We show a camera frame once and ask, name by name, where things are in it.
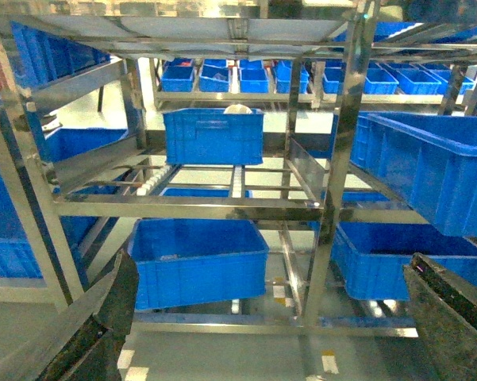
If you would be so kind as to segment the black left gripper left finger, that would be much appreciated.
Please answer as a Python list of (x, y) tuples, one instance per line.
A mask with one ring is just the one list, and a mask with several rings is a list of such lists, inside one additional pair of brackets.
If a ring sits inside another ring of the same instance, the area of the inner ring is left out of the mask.
[(125, 250), (115, 256), (113, 268), (66, 311), (60, 324), (63, 340), (38, 380), (120, 380), (117, 368), (125, 338), (130, 334), (139, 275)]

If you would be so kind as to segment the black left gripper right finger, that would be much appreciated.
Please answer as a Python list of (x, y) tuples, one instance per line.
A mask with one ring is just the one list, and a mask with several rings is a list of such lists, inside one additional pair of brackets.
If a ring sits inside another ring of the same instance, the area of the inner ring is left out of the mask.
[(477, 380), (477, 287), (417, 252), (403, 267), (409, 309), (442, 380)]

